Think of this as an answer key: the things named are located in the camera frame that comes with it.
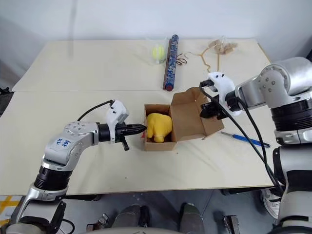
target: yellow rubber chicken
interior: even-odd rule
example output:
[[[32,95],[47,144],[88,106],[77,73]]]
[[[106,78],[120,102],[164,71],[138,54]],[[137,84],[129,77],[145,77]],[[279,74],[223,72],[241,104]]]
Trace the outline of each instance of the yellow rubber chicken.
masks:
[[[159,113],[151,113],[147,116],[147,138],[154,136],[154,141],[163,143],[165,137],[172,131],[170,116]]]

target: yellow ball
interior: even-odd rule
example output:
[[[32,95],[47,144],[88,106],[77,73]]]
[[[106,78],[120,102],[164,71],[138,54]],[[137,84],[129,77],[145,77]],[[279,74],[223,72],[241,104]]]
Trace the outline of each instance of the yellow ball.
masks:
[[[162,45],[154,46],[153,58],[155,60],[163,60],[165,58],[165,48]]]

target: gray floor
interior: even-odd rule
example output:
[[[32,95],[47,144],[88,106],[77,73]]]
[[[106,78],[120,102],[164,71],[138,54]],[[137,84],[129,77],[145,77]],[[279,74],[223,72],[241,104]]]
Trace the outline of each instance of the gray floor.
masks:
[[[222,223],[224,215],[237,215],[241,234],[266,234],[274,219],[267,214],[258,195],[243,193],[224,196],[219,190],[164,191],[103,195],[98,201],[66,200],[65,218],[75,226],[75,234],[85,231],[86,225],[96,223],[106,213],[111,220],[132,204],[148,205],[152,226],[177,231],[180,206],[183,202],[195,204],[201,212],[207,234],[226,234]],[[70,232],[63,223],[59,234]]]

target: table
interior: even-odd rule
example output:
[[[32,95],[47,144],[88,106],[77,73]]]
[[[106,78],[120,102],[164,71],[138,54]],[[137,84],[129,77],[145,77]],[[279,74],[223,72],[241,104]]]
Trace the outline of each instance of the table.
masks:
[[[236,51],[221,57],[220,70],[239,84],[269,61],[255,40],[236,41]],[[179,50],[200,53],[208,42],[180,40]],[[64,53],[67,43],[53,41],[45,46],[14,87],[14,96],[0,118],[0,194],[25,195],[38,173],[46,143],[90,107],[116,98],[130,112],[127,123],[142,123],[144,103],[170,103],[175,92],[198,86],[206,76],[201,58],[189,56],[188,63],[177,68],[174,91],[167,92],[161,89],[164,64],[145,64],[141,69],[144,62],[133,54],[144,41],[75,41],[73,58]],[[205,56],[212,70],[216,69],[216,55],[211,51]],[[84,120],[104,123],[106,110],[94,110]],[[270,110],[261,107],[251,114],[264,140],[272,145],[267,150],[270,156],[277,146]],[[256,138],[245,114],[236,119]],[[229,119],[223,122],[225,131],[238,133]],[[127,141],[130,150],[126,152],[120,143],[104,142],[86,149],[73,171],[68,194],[272,185],[250,145],[220,133],[179,142],[168,152],[143,151],[139,135]]]

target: open cardboard box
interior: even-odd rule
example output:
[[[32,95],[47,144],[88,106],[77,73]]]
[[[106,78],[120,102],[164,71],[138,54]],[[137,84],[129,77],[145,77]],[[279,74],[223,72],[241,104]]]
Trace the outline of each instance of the open cardboard box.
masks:
[[[201,105],[208,100],[198,87],[193,87],[182,93],[174,94],[171,105],[145,104],[145,124],[151,113],[169,115],[173,130],[166,136],[163,143],[153,142],[145,134],[146,151],[169,151],[178,141],[197,139],[209,136],[224,128],[221,120],[216,117],[201,118]]]

